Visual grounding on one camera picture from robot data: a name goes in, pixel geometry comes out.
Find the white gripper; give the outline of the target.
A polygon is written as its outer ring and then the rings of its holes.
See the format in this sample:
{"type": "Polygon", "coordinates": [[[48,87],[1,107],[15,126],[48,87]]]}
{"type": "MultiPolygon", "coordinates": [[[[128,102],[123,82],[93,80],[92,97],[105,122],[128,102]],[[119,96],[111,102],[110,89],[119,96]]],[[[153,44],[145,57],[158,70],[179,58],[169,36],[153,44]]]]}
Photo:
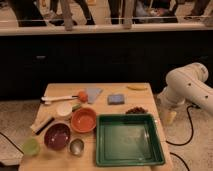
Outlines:
{"type": "Polygon", "coordinates": [[[161,93],[157,95],[162,107],[161,115],[165,117],[164,124],[171,125],[177,115],[176,111],[172,111],[185,103],[185,98],[179,95],[170,87],[165,87],[161,93]]]}

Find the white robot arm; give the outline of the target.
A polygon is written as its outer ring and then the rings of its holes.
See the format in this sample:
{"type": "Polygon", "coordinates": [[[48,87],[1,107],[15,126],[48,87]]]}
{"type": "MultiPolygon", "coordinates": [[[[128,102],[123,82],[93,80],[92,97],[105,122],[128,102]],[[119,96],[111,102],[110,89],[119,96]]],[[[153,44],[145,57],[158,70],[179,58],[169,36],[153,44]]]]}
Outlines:
{"type": "Polygon", "coordinates": [[[163,125],[168,126],[177,115],[175,109],[189,100],[208,114],[213,115],[213,88],[205,81],[209,72],[201,63],[191,63],[169,71],[166,75],[166,87],[157,98],[163,107],[160,114],[163,125]]]}

